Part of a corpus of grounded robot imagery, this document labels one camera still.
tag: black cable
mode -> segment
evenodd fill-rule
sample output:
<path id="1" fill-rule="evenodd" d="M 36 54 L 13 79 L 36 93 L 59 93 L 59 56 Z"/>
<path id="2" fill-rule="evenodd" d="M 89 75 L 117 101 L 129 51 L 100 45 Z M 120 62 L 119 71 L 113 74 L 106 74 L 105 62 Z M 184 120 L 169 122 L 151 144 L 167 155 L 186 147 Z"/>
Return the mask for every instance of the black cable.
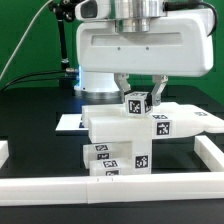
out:
<path id="1" fill-rule="evenodd" d="M 215 9 L 215 7 L 213 5 L 211 5 L 211 4 L 207 3 L 207 2 L 199 2 L 198 5 L 206 6 L 209 9 L 211 9 L 212 12 L 213 12 L 213 15 L 215 17 L 215 22 L 214 22 L 213 28 L 212 28 L 211 32 L 208 34 L 208 36 L 210 36 L 210 35 L 212 35 L 216 31 L 218 23 L 219 23 L 217 10 Z"/>
<path id="2" fill-rule="evenodd" d="M 25 83 L 25 82 L 39 82 L 39 81 L 53 81 L 53 80 L 58 80 L 60 77 L 58 78 L 49 78 L 49 79 L 29 79 L 29 80 L 23 80 L 23 81 L 18 81 L 18 82 L 14 82 L 8 85 L 5 85 L 1 90 L 0 93 L 4 92 L 8 87 L 12 86 L 12 85 L 17 85 L 17 84 L 21 84 L 21 83 Z"/>
<path id="3" fill-rule="evenodd" d="M 44 72 L 33 72 L 33 73 L 28 73 L 25 75 L 22 75 L 16 79 L 13 79 L 12 81 L 8 82 L 7 84 L 5 84 L 1 89 L 0 92 L 4 92 L 5 89 L 7 89 L 9 86 L 13 85 L 14 83 L 17 83 L 20 80 L 26 79 L 26 78 L 30 78 L 33 76 L 42 76 L 42 75 L 53 75 L 53 74 L 60 74 L 60 73 L 65 73 L 65 70 L 56 70 L 56 71 L 44 71 Z"/>
<path id="4" fill-rule="evenodd" d="M 188 2 L 165 2 L 164 3 L 164 11 L 176 11 L 176 10 L 181 10 L 181 9 L 193 9 L 197 8 L 198 6 L 205 6 L 209 9 L 212 10 L 214 17 L 215 17 L 215 22 L 213 25 L 213 28 L 211 32 L 208 34 L 208 36 L 212 35 L 218 25 L 218 13 L 215 9 L 215 7 L 209 3 L 202 2 L 200 0 L 193 0 L 193 1 L 188 1 Z"/>

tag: stacked blocks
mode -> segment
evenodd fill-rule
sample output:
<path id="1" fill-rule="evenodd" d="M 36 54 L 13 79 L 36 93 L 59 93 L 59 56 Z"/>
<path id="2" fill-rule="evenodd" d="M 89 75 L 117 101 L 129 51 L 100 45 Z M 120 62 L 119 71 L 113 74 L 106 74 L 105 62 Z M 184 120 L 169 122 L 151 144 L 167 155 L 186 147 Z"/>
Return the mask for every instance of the stacked blocks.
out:
<path id="1" fill-rule="evenodd" d="M 150 150 L 136 152 L 135 145 L 131 142 L 84 145 L 85 167 L 90 169 L 91 176 L 149 174 Z"/>

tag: silver metal cylinder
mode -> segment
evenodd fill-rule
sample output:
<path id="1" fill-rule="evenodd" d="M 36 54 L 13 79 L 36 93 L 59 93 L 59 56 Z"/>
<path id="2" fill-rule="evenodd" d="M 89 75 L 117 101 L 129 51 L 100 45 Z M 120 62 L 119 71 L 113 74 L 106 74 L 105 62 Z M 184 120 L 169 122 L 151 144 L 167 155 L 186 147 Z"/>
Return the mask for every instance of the silver metal cylinder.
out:
<path id="1" fill-rule="evenodd" d="M 150 19 L 124 19 L 116 21 L 116 32 L 148 32 Z"/>
<path id="2" fill-rule="evenodd" d="M 160 0 L 114 0 L 117 32 L 147 32 L 149 21 L 160 14 Z"/>

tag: white plastic bar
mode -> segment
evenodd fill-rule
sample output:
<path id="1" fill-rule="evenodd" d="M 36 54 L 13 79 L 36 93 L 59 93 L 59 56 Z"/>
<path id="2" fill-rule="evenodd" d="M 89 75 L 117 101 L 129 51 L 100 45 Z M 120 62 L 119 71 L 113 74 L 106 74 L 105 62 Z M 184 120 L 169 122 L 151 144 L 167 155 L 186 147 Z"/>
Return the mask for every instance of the white plastic bar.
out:
<path id="1" fill-rule="evenodd" d="M 0 180 L 0 206 L 87 203 L 86 178 Z"/>
<path id="2" fill-rule="evenodd" d="M 9 157 L 7 141 L 0 141 L 0 169 Z"/>
<path id="3" fill-rule="evenodd" d="M 87 190 L 88 203 L 224 198 L 224 173 L 104 177 Z"/>
<path id="4" fill-rule="evenodd" d="M 224 172 L 0 180 L 0 206 L 224 198 Z"/>
<path id="5" fill-rule="evenodd" d="M 195 137 L 194 151 L 212 172 L 224 172 L 224 154 L 207 136 Z"/>

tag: white block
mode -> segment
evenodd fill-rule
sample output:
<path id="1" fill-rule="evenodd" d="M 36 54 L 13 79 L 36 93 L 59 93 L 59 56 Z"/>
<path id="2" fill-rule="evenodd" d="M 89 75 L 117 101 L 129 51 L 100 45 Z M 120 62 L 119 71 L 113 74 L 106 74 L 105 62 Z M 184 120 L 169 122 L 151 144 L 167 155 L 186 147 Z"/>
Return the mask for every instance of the white block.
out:
<path id="1" fill-rule="evenodd" d="M 124 158 L 95 160 L 89 163 L 90 176 L 116 176 L 132 174 L 131 161 Z"/>
<path id="2" fill-rule="evenodd" d="M 147 104 L 148 92 L 132 92 L 125 95 L 126 114 L 134 117 L 144 117 L 152 111 Z"/>
<path id="3" fill-rule="evenodd" d="M 93 117 L 89 120 L 92 143 L 151 139 L 151 119 L 126 116 Z"/>
<path id="4" fill-rule="evenodd" d="M 212 172 L 224 172 L 224 154 L 207 136 L 195 137 L 194 151 Z"/>
<path id="5" fill-rule="evenodd" d="M 82 106 L 82 122 L 88 128 L 90 117 L 121 116 L 125 115 L 123 104 Z"/>
<path id="6" fill-rule="evenodd" d="M 0 141 L 0 168 L 9 157 L 8 142 Z"/>

